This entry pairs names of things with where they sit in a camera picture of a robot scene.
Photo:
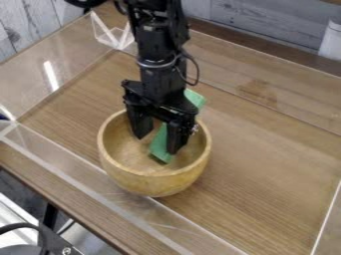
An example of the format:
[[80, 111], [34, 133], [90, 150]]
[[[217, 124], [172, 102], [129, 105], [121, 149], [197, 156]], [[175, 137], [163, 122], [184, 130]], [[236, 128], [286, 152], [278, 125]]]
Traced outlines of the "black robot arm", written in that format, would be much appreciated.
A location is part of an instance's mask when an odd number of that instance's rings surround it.
[[189, 39], [180, 0], [124, 0], [137, 43], [140, 78], [121, 81], [132, 132], [143, 138], [153, 120], [167, 124], [167, 152], [175, 154], [192, 134], [197, 107], [184, 95]]

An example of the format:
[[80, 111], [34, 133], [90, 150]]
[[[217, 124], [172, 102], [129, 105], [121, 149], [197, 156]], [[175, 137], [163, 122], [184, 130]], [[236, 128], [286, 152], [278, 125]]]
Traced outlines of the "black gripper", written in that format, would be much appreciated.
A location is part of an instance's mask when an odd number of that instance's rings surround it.
[[141, 67], [137, 81], [121, 81], [133, 135], [141, 139], [152, 131], [153, 119], [167, 123], [169, 154], [176, 154], [196, 130], [197, 108], [183, 94], [185, 85], [185, 59], [165, 67]]

